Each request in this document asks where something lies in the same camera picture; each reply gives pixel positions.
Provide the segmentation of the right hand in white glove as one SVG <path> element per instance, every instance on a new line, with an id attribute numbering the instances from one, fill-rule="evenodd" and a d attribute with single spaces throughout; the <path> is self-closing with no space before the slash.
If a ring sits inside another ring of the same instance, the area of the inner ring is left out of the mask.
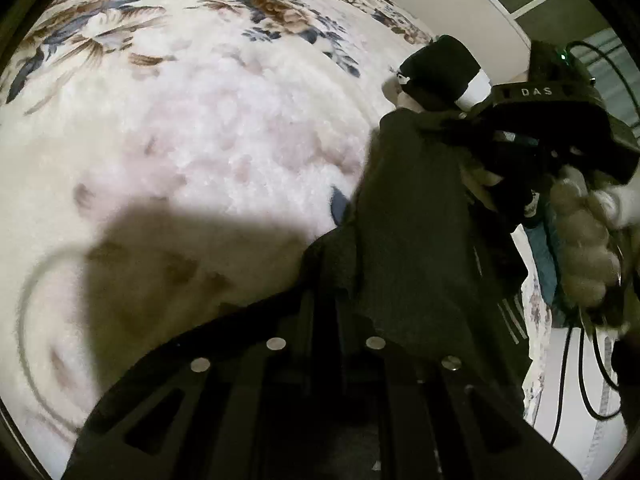
<path id="1" fill-rule="evenodd" d="M 578 307 L 597 307 L 610 287 L 639 269 L 639 175 L 590 191 L 582 173 L 567 166 L 552 184 L 550 203 L 564 292 Z"/>

